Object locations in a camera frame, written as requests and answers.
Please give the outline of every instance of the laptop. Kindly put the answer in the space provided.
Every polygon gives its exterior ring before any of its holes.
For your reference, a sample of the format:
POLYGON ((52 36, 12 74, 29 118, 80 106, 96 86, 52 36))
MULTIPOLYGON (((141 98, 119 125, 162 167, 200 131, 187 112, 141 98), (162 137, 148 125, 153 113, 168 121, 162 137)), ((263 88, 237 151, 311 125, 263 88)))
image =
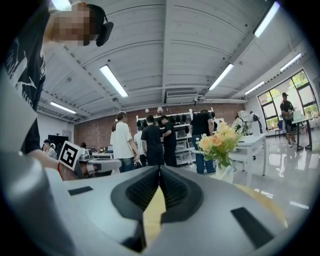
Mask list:
POLYGON ((293 112, 293 121, 298 121, 302 119, 304 116, 301 114, 301 110, 296 110, 293 112))

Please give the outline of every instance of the brick wall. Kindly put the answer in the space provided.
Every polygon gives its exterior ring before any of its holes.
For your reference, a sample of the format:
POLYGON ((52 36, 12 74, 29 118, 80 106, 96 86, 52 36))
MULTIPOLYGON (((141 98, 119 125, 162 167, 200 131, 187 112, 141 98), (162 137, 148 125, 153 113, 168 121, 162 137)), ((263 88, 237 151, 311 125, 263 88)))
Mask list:
MULTIPOLYGON (((168 106, 163 107, 163 114, 178 114, 193 111, 211 110, 215 112, 216 118, 224 118, 224 120, 231 125, 235 120, 238 111, 245 110, 243 104, 199 104, 194 105, 181 105, 181 106, 168 106)), ((128 125, 131 130, 132 137, 137 133, 136 116, 144 118, 147 115, 157 115, 157 108, 150 108, 147 114, 145 110, 138 110, 128 112, 128 125)), ((74 143, 80 145, 85 142, 88 148, 101 148, 110 145, 111 128, 115 121, 116 115, 102 117, 99 119, 79 123, 74 125, 74 143)))

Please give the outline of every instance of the woman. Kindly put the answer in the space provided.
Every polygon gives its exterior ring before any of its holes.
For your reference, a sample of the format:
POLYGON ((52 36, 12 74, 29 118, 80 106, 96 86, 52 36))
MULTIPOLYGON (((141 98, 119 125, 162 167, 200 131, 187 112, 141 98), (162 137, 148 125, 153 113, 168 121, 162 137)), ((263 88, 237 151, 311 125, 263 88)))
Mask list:
POLYGON ((135 169, 134 162, 140 158, 137 146, 132 139, 129 126, 127 125, 127 113, 120 111, 114 120, 110 144, 113 146, 113 158, 121 161, 120 173, 135 169))

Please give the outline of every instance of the ceiling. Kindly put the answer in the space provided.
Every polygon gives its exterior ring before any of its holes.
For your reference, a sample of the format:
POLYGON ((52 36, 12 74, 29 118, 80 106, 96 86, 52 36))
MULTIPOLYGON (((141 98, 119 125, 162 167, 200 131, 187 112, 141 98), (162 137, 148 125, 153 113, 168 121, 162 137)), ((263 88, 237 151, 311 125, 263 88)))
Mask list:
POLYGON ((303 41, 282 9, 259 38, 254 36, 270 4, 265 0, 86 2, 101 6, 114 23, 108 42, 102 47, 53 43, 44 51, 39 112, 72 123, 119 110, 192 103, 196 97, 244 102, 245 92, 279 72, 279 67, 270 70, 303 41), (228 63, 234 68, 208 91, 228 63), (102 75, 99 68, 106 64, 129 97, 122 98, 102 75), (50 106, 51 101, 76 114, 50 106))

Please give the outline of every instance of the window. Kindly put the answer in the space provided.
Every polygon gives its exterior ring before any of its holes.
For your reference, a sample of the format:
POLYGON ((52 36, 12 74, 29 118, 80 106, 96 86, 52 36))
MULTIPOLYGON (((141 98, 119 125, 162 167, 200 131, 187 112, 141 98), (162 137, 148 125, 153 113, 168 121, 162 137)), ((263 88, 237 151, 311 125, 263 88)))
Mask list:
POLYGON ((278 122, 282 120, 280 109, 283 101, 282 93, 288 94, 288 100, 294 109, 300 110, 305 116, 317 117, 319 115, 314 91, 305 71, 301 70, 258 97, 267 130, 278 128, 278 122))

